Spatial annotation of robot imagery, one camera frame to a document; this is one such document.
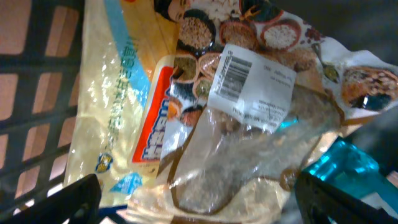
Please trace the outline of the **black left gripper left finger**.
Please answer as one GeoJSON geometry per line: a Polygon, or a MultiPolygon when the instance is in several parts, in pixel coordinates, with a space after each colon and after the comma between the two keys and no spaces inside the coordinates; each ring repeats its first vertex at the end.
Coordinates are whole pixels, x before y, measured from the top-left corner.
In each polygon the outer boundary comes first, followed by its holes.
{"type": "Polygon", "coordinates": [[[76,181],[49,198],[17,213],[1,224],[94,223],[101,200],[101,188],[94,174],[76,181]]]}

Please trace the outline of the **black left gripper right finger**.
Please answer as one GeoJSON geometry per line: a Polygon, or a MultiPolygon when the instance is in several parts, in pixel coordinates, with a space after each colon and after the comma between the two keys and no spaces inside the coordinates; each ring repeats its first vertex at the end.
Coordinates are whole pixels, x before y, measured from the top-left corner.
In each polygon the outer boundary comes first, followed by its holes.
{"type": "Polygon", "coordinates": [[[397,224],[397,219],[386,211],[377,210],[308,172],[299,175],[295,196],[304,224],[397,224]]]}

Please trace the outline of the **blue mouthwash bottle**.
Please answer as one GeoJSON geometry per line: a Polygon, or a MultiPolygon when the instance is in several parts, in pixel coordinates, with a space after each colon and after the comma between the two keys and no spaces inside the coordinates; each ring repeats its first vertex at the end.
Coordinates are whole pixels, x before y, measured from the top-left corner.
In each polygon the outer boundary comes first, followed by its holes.
{"type": "Polygon", "coordinates": [[[336,138],[304,172],[354,198],[378,199],[397,217],[397,184],[389,180],[397,178],[397,115],[384,113],[336,138]]]}

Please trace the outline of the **brown mushroom snack bag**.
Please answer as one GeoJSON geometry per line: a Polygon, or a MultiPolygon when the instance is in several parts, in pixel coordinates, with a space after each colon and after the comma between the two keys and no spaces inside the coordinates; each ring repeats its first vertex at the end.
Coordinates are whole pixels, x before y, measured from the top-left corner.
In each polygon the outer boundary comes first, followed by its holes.
{"type": "Polygon", "coordinates": [[[156,1],[179,27],[158,179],[133,223],[272,223],[342,125],[397,105],[397,66],[272,1],[156,1]]]}

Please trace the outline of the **yellow wet wipes pack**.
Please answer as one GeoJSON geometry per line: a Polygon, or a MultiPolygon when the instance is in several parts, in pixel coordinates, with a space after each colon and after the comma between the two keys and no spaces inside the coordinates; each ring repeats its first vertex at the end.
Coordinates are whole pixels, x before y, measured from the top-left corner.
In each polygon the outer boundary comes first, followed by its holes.
{"type": "Polygon", "coordinates": [[[87,1],[78,113],[65,184],[94,174],[100,207],[158,172],[178,25],[167,1],[87,1]]]}

